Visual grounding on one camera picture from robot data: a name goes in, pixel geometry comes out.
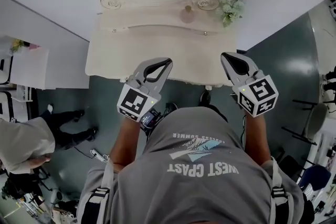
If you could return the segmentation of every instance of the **perfume bottle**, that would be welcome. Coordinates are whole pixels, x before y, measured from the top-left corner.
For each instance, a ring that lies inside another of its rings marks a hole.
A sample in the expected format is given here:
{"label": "perfume bottle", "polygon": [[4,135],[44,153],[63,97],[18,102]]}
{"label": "perfume bottle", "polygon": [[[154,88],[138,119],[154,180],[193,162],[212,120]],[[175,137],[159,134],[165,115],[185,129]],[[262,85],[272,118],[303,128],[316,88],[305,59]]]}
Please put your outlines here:
{"label": "perfume bottle", "polygon": [[190,24],[195,19],[195,12],[192,10],[191,6],[185,6],[180,12],[180,19],[186,24]]}

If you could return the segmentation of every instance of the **vanity table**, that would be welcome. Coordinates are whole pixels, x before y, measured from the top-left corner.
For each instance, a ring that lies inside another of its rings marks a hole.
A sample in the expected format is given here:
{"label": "vanity table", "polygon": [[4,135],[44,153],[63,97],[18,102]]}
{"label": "vanity table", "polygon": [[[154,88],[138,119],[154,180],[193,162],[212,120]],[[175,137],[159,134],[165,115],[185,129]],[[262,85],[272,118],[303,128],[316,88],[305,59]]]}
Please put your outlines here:
{"label": "vanity table", "polygon": [[[216,16],[219,0],[99,0],[103,12],[91,36],[86,74],[124,79],[142,61],[169,57],[169,78],[201,85],[232,85],[220,63],[236,51],[233,28]],[[180,12],[191,7],[192,22]]]}

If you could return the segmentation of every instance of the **person in white shirt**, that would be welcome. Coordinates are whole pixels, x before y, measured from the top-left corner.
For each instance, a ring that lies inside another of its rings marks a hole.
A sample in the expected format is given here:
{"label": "person in white shirt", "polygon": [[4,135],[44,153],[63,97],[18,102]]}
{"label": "person in white shirt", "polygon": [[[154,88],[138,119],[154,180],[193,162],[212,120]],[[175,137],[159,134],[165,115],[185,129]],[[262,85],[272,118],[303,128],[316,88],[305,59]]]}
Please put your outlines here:
{"label": "person in white shirt", "polygon": [[0,119],[0,163],[13,174],[29,174],[31,169],[50,161],[55,150],[67,150],[81,142],[93,141],[98,128],[78,134],[62,132],[60,127],[78,120],[84,111],[52,114],[52,106],[40,117],[23,123]]}

